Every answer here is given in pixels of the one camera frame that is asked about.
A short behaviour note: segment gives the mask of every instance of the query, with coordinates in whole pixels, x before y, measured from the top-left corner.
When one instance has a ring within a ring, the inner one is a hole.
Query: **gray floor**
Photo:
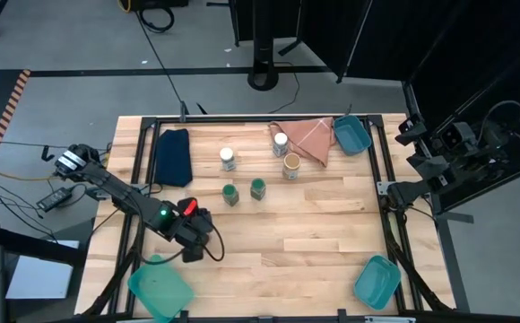
[[[175,9],[175,14],[177,23],[170,32],[150,36],[166,67],[250,65],[250,44],[233,46],[227,8],[207,8],[198,0]],[[114,0],[10,1],[0,18],[0,33],[0,69],[158,68],[135,17],[122,13]],[[278,41],[276,47],[288,42]],[[322,65],[304,46],[282,60]],[[298,78],[298,99],[282,112],[344,112],[350,103],[355,112],[406,112],[399,83],[348,80],[338,85],[332,74],[299,74]],[[192,112],[197,112],[199,102],[209,113],[265,113],[290,101],[296,90],[292,74],[282,74],[269,92],[251,90],[244,74],[173,76],[173,80]],[[178,102],[164,76],[31,78],[4,140],[102,148],[112,139],[119,115],[177,113]],[[4,144],[0,171],[47,176],[52,163],[39,157],[39,148]],[[43,182],[0,178],[0,184],[32,203],[50,191]],[[472,311],[520,315],[520,179],[456,211],[476,219],[473,225],[450,224]],[[48,213],[41,222],[62,231],[88,223],[95,213],[96,204],[85,198]],[[9,230],[42,236],[2,206],[0,220]],[[60,311],[69,315],[74,294],[59,304],[64,305],[22,313],[20,322],[51,319],[52,313]]]

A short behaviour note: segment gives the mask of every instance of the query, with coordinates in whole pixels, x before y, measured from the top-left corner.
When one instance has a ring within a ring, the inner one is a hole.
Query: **wooden table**
[[[131,178],[141,119],[118,119],[108,170],[125,182]],[[406,116],[387,114],[383,119],[397,179],[417,180],[417,173],[405,160],[413,148],[394,140],[397,126]],[[282,159],[273,156],[265,123],[175,124],[161,131],[180,128],[190,133],[194,180],[186,188],[165,187],[156,196],[173,202],[186,196],[198,198],[200,206],[212,211],[227,252],[220,263],[207,256],[191,264],[183,264],[180,259],[171,263],[195,291],[196,297],[187,307],[190,317],[335,316],[337,309],[346,309],[348,315],[397,312],[394,300],[381,312],[374,312],[352,291],[368,259],[386,255],[368,152],[347,157],[335,145],[327,168],[302,159],[299,179],[288,181],[282,178]],[[150,132],[144,156],[149,154]],[[377,131],[373,134],[386,180]],[[235,171],[221,170],[219,151],[225,146],[235,151]],[[147,164],[148,158],[143,158],[140,179],[145,178]],[[267,185],[262,201],[248,194],[251,180],[258,177]],[[234,207],[221,197],[222,187],[229,183],[240,192],[240,201]],[[420,201],[416,207],[430,212]],[[101,202],[95,225],[113,211],[110,202]],[[413,210],[407,215],[415,266],[441,301],[453,307],[434,223]],[[112,276],[123,221],[124,215],[116,214],[92,237],[75,313],[87,309]],[[212,253],[220,253],[214,234],[209,248]],[[166,242],[151,231],[145,233],[146,257],[166,257],[179,249],[177,243]],[[412,309],[408,280],[402,273],[406,306]],[[127,278],[120,291],[118,311],[125,308]],[[138,300],[134,316],[150,317]]]

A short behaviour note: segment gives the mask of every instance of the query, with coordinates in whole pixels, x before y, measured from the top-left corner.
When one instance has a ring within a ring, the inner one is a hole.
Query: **navy blue cloth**
[[[156,146],[154,182],[183,188],[192,181],[188,131],[167,130]]]

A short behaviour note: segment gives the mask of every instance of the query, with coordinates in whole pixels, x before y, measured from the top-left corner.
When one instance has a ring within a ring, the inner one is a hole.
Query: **teal plastic bowl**
[[[371,146],[371,138],[356,116],[343,116],[334,121],[334,134],[348,156],[361,153]]]
[[[378,255],[368,261],[353,287],[353,292],[370,308],[383,310],[401,280],[400,269]]]
[[[162,260],[154,255],[150,261]],[[169,264],[144,265],[128,279],[128,288],[159,323],[168,323],[195,293]]]

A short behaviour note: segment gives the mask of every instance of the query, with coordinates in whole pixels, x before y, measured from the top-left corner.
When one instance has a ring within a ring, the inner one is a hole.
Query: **orange and black tape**
[[[17,82],[13,87],[13,91],[11,92],[11,96],[9,97],[9,101],[7,101],[7,105],[3,111],[3,114],[0,118],[0,144],[3,142],[3,137],[5,136],[5,131],[9,127],[9,123],[11,123],[11,119],[13,119],[13,114],[17,109],[17,104],[21,99],[21,95],[23,94],[23,90],[25,89],[25,85],[29,80],[30,71],[23,70],[19,77],[17,78]]]

